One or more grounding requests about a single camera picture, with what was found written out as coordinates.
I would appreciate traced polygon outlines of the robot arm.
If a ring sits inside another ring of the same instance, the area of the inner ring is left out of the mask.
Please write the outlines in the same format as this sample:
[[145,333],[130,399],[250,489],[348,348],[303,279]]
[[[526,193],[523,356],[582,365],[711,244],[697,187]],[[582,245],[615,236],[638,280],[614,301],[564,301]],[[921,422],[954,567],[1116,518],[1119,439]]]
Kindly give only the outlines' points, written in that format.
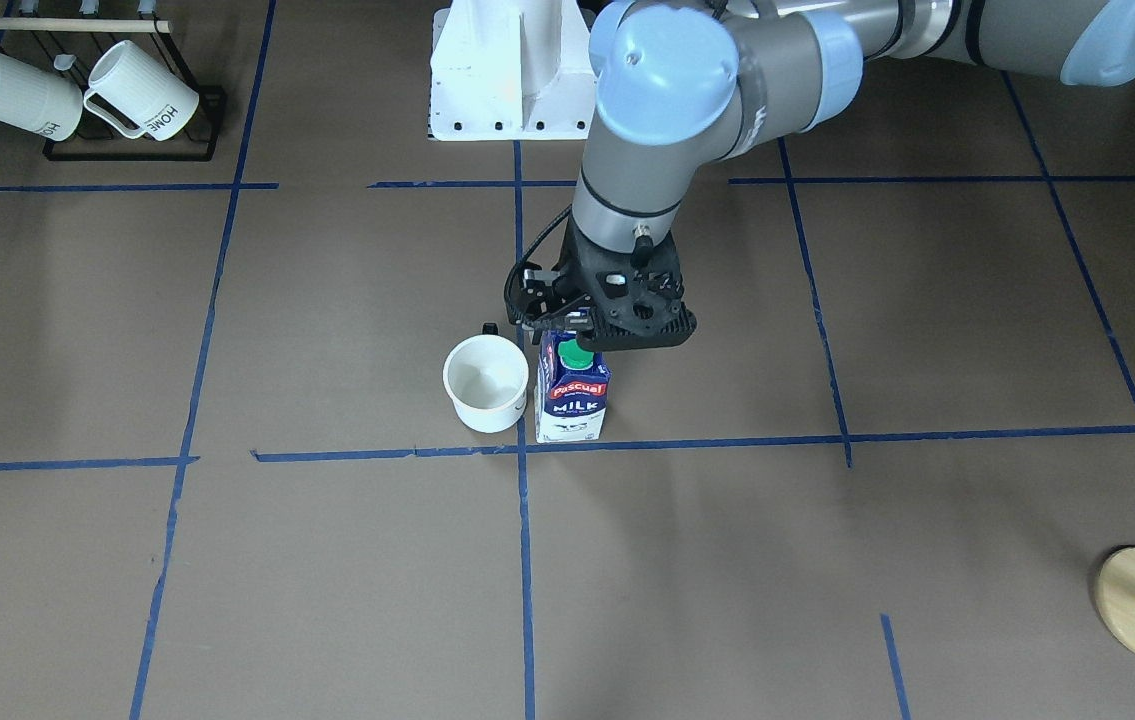
[[587,51],[595,114],[561,256],[512,268],[508,323],[594,352],[675,348],[698,323],[672,225],[704,165],[836,117],[882,58],[1125,85],[1135,1],[613,1]]

